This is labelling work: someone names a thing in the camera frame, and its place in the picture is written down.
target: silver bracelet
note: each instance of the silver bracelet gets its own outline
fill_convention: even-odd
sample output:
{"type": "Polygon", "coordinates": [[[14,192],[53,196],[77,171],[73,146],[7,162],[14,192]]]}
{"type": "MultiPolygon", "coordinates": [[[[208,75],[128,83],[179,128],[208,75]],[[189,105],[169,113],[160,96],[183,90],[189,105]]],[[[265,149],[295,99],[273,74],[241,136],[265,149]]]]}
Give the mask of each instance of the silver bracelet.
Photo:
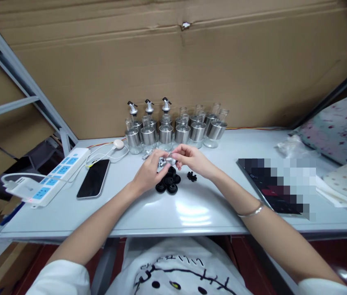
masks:
{"type": "Polygon", "coordinates": [[[254,212],[251,212],[250,214],[247,214],[247,215],[240,215],[240,214],[238,214],[238,216],[239,216],[240,218],[245,218],[245,217],[249,217],[249,216],[256,215],[256,214],[258,214],[258,213],[261,212],[261,210],[263,209],[263,207],[264,207],[264,203],[263,203],[262,201],[260,201],[260,206],[259,206],[254,212]]]}

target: metal shelf frame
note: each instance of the metal shelf frame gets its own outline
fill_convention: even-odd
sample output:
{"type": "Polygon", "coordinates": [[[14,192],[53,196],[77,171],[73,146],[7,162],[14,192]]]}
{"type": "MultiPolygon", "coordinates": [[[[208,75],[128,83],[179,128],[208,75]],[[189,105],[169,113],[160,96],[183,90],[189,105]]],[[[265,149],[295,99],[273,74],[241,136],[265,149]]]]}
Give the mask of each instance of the metal shelf frame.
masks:
{"type": "Polygon", "coordinates": [[[0,67],[7,73],[7,75],[25,95],[25,98],[21,100],[1,105],[0,114],[23,107],[27,104],[34,104],[45,119],[60,134],[62,141],[69,143],[68,145],[66,144],[66,150],[64,151],[64,154],[67,155],[71,149],[71,145],[78,143],[78,138],[66,124],[64,119],[59,115],[52,103],[45,96],[43,91],[27,72],[26,68],[22,65],[1,35],[0,67]]]}

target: hand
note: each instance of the hand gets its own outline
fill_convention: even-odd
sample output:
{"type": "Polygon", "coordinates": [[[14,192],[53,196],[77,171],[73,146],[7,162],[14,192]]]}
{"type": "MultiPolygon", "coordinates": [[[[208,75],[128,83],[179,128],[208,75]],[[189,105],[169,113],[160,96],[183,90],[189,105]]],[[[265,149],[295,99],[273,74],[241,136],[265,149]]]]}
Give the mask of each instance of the hand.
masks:
{"type": "Polygon", "coordinates": [[[157,173],[158,160],[161,157],[167,157],[168,153],[162,150],[154,150],[153,153],[146,159],[139,168],[137,174],[135,175],[133,181],[131,182],[131,187],[133,187],[139,195],[155,187],[162,178],[167,174],[171,164],[166,164],[165,167],[157,173]]]}
{"type": "Polygon", "coordinates": [[[178,161],[176,162],[176,167],[179,171],[182,170],[183,165],[187,165],[191,170],[206,179],[210,179],[219,170],[199,149],[189,145],[179,145],[173,150],[172,157],[178,161]]]}

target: black phone screen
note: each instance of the black phone screen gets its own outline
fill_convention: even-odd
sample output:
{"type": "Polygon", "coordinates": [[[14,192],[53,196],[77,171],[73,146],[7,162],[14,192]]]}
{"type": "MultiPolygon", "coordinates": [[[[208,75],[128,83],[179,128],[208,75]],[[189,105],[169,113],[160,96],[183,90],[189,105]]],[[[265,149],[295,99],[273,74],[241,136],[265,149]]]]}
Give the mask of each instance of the black phone screen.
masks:
{"type": "Polygon", "coordinates": [[[304,205],[296,203],[297,196],[290,194],[290,188],[283,185],[282,177],[271,173],[272,168],[264,167],[264,159],[238,159],[237,164],[276,213],[303,213],[304,205]]]}
{"type": "Polygon", "coordinates": [[[77,198],[95,197],[100,194],[108,165],[109,160],[100,160],[89,168],[82,186],[76,195],[77,198]]]}

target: white cable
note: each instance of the white cable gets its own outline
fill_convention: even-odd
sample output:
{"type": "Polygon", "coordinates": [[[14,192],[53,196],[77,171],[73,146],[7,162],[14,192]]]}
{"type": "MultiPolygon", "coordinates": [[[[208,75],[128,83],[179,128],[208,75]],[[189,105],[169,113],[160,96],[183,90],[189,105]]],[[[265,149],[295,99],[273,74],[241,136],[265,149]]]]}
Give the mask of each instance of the white cable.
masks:
{"type": "Polygon", "coordinates": [[[9,183],[7,180],[5,180],[5,178],[7,178],[8,176],[12,176],[12,175],[30,175],[30,176],[39,176],[39,177],[43,177],[43,178],[50,178],[50,179],[54,179],[54,180],[59,180],[59,181],[62,181],[62,182],[66,182],[66,183],[73,183],[75,181],[75,178],[78,176],[79,172],[80,172],[80,168],[84,167],[83,166],[83,163],[81,166],[79,166],[79,168],[74,172],[74,174],[69,178],[69,180],[64,180],[64,179],[60,179],[60,178],[56,178],[56,177],[51,177],[51,176],[46,176],[46,175],[43,175],[43,174],[37,174],[37,173],[10,173],[10,174],[6,174],[6,175],[3,175],[1,177],[1,181],[4,183],[4,184],[7,184],[9,183]]]}
{"type": "Polygon", "coordinates": [[[124,145],[124,142],[122,142],[122,141],[119,140],[119,139],[116,139],[113,143],[104,144],[104,145],[100,146],[98,149],[96,149],[94,152],[92,152],[92,153],[87,157],[87,159],[86,159],[86,164],[85,164],[85,165],[86,165],[86,167],[90,168],[90,167],[93,166],[95,163],[97,163],[98,161],[102,160],[102,159],[105,158],[105,157],[107,157],[107,158],[109,158],[109,159],[112,159],[112,160],[121,160],[122,158],[124,158],[124,157],[128,154],[129,151],[130,151],[129,148],[126,147],[126,146],[124,145]],[[111,144],[113,144],[112,149],[110,149],[106,154],[101,154],[101,153],[100,153],[100,154],[94,155],[94,157],[92,158],[92,160],[93,160],[95,157],[100,156],[100,155],[102,155],[102,157],[99,158],[97,161],[94,161],[94,162],[91,161],[91,165],[88,165],[88,163],[90,163],[89,157],[90,157],[91,155],[93,155],[94,153],[96,153],[100,148],[102,148],[102,147],[104,147],[104,146],[106,146],[106,145],[111,145],[111,144]],[[122,149],[122,148],[126,148],[126,149],[127,149],[127,152],[126,152],[123,156],[120,156],[120,157],[118,157],[118,158],[114,158],[114,157],[112,157],[112,156],[108,156],[108,154],[109,154],[111,151],[113,151],[114,149],[122,149]]]}
{"type": "Polygon", "coordinates": [[[59,181],[63,181],[63,182],[68,182],[68,183],[74,182],[74,181],[63,180],[63,179],[60,179],[60,178],[51,177],[51,176],[46,176],[46,175],[37,174],[37,173],[9,173],[9,174],[3,175],[3,176],[1,177],[1,181],[2,181],[4,184],[9,183],[7,180],[5,180],[5,178],[7,178],[7,177],[9,177],[9,176],[12,176],[12,175],[39,176],[39,177],[43,177],[43,178],[50,178],[50,179],[59,180],[59,181]]]}

